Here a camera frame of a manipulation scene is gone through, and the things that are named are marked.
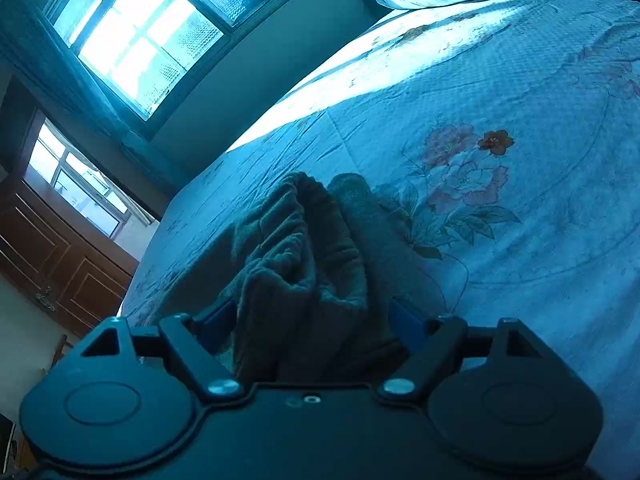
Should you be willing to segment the large bedroom window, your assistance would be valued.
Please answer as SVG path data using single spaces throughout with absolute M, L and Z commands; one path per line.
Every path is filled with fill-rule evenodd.
M 288 0 L 50 0 L 55 30 L 104 86 L 148 122 L 206 55 Z

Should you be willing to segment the wooden chair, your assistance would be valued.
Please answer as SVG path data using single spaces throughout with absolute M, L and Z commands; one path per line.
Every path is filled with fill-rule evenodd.
M 72 350 L 73 348 L 74 345 L 70 342 L 68 336 L 66 334 L 63 334 L 55 346 L 49 366 L 40 370 L 40 376 L 43 377 L 44 375 L 47 375 L 50 372 L 51 368 L 54 367 L 57 362 L 60 362 L 64 358 L 65 353 L 68 350 Z

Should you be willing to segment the brown wooden door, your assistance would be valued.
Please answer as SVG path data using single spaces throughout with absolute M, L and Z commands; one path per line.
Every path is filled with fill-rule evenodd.
M 25 181 L 1 183 L 1 272 L 76 336 L 117 313 L 137 266 L 91 226 L 77 231 Z

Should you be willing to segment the balcony glass door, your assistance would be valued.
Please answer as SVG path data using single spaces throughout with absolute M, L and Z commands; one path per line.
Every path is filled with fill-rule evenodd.
M 108 180 L 50 120 L 39 128 L 29 166 L 102 234 L 120 246 L 148 244 L 160 222 Z

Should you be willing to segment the floral light blue bed sheet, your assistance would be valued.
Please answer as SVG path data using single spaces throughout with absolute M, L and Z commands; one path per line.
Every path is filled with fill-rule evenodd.
M 280 179 L 338 174 L 388 270 L 474 324 L 519 318 L 599 396 L 590 464 L 639 474 L 639 6 L 485 0 L 395 11 L 338 51 L 171 202 L 122 312 L 218 294 L 227 226 Z

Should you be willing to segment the teal left curtain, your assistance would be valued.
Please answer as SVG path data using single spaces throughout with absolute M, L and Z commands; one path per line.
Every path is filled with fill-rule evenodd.
M 31 2 L 1 1 L 1 55 L 92 162 L 118 184 L 131 190 L 138 174 L 173 196 L 189 182 L 126 124 L 88 68 Z

